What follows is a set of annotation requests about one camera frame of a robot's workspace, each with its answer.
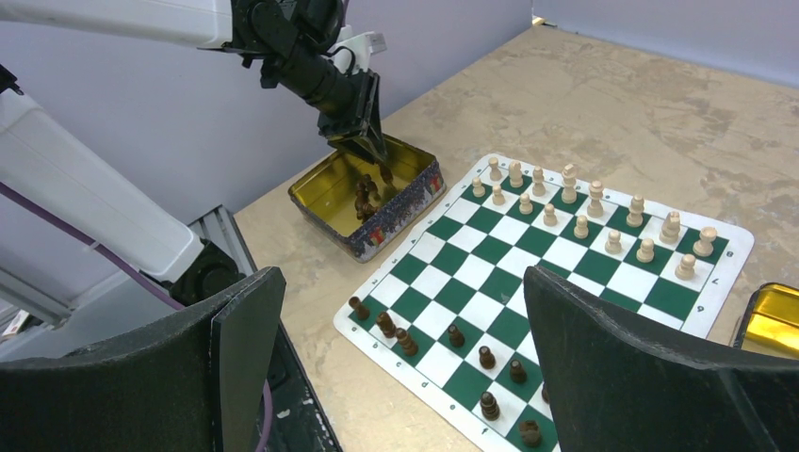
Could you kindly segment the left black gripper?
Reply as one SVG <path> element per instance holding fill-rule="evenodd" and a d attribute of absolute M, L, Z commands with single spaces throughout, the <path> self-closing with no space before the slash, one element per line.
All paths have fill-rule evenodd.
<path fill-rule="evenodd" d="M 380 118 L 381 77 L 372 70 L 336 73 L 318 106 L 318 131 L 336 149 L 370 164 L 388 157 Z"/>

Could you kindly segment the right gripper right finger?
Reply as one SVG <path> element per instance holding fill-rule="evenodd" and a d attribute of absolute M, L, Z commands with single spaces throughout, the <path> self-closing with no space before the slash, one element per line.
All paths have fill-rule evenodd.
<path fill-rule="evenodd" d="M 542 266 L 524 300 L 562 450 L 797 449 L 797 361 L 672 329 Z"/>

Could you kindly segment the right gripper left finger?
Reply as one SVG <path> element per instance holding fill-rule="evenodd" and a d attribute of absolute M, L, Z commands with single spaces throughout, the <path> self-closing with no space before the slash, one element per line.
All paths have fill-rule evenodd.
<path fill-rule="evenodd" d="M 266 267 L 63 357 L 2 363 L 2 449 L 254 451 L 285 288 Z"/>

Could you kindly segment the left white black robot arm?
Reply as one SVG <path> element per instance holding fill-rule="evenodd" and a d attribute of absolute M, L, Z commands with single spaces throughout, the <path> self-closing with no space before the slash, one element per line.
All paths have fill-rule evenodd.
<path fill-rule="evenodd" d="M 382 34 L 354 34 L 340 1 L 5 1 L 5 22 L 44 24 L 236 54 L 261 62 L 265 89 L 284 86 L 318 113 L 318 130 L 370 163 L 388 151 L 380 77 L 369 67 Z M 1 72 L 1 190 L 95 248 L 175 309 L 241 279 L 236 263 L 168 214 Z"/>

